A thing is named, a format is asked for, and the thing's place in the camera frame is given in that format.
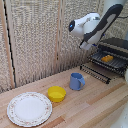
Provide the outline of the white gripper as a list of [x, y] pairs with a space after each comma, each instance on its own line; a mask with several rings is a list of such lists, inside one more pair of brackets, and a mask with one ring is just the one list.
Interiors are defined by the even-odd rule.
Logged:
[[82, 41], [79, 46], [80, 49], [84, 49], [84, 50], [89, 50], [91, 47], [92, 45], [85, 41]]

